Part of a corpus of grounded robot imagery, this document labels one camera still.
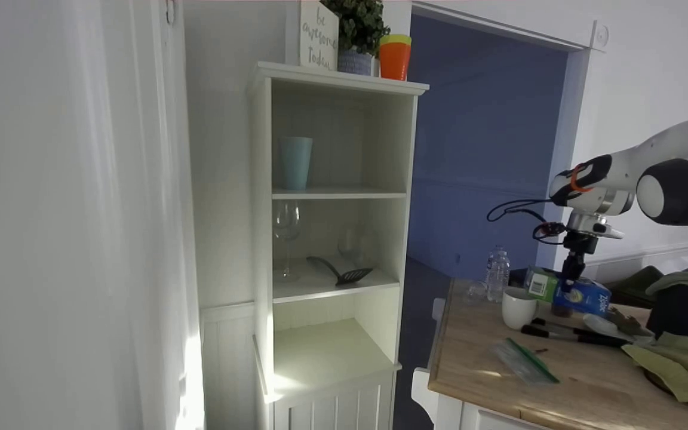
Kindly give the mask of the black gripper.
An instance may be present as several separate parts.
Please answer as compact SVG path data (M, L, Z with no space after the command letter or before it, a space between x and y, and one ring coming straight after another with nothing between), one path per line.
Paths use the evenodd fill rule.
M601 237L616 239L616 231L606 225L605 216L590 216L573 211L564 228L564 248L572 254L562 260L562 280L581 280L586 271L586 254L597 248Z

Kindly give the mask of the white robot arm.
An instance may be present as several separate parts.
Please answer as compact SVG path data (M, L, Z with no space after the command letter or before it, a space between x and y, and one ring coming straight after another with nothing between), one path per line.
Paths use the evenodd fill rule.
M562 170L549 187L549 201L572 208L562 265L567 280L579 280L586 255L600 237L609 237L606 216L634 206L656 225L688 228L688 119L640 146L605 153Z

